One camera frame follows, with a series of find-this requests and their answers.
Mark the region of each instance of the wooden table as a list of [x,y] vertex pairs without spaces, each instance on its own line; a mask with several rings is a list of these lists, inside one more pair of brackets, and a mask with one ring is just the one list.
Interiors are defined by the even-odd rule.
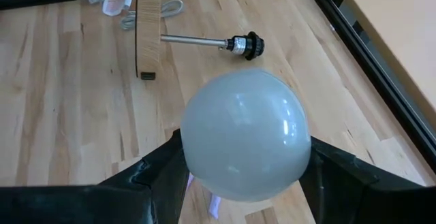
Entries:
[[[264,54],[161,43],[157,79],[136,77],[133,31],[97,5],[73,1],[0,12],[0,184],[91,184],[125,169],[178,128],[202,86],[261,67],[292,87],[311,134],[422,185],[436,177],[332,32],[313,0],[183,0],[161,32],[226,38],[256,31]],[[258,203],[223,200],[194,181],[180,223],[313,223],[296,182]]]
[[347,0],[406,91],[436,128],[436,0]]

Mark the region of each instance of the metal rod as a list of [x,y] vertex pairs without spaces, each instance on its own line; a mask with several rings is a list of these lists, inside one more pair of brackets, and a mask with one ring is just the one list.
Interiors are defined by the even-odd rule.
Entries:
[[161,35],[161,41],[182,44],[199,44],[205,46],[227,47],[227,41],[223,39],[204,39],[199,37],[185,37],[175,35]]

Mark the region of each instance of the white lamp shade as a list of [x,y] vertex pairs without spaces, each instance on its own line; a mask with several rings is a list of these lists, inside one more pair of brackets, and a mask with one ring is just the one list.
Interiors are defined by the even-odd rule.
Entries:
[[261,69],[222,75],[187,104],[181,122],[187,166],[215,195],[274,197],[306,170],[311,140],[292,90]]

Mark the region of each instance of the electrical cord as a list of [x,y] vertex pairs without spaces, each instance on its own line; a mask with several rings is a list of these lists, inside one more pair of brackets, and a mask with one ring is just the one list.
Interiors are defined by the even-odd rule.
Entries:
[[[175,16],[183,11],[184,5],[181,0],[170,0],[161,6],[161,17],[166,18]],[[121,19],[120,26],[124,30],[135,28],[136,11],[130,10],[123,19]]]
[[[104,0],[88,0],[90,4],[103,2]],[[170,0],[164,3],[161,7],[161,17],[170,17],[180,14],[184,9],[183,1]],[[121,19],[120,26],[124,30],[130,30],[135,28],[136,11],[130,10],[127,15]]]

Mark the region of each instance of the frosted glass globe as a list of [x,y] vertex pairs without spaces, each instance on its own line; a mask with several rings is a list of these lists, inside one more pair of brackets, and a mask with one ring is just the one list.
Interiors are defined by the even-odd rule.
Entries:
[[311,141],[291,89],[261,69],[222,75],[187,104],[181,122],[187,166],[215,195],[255,202],[298,180]]

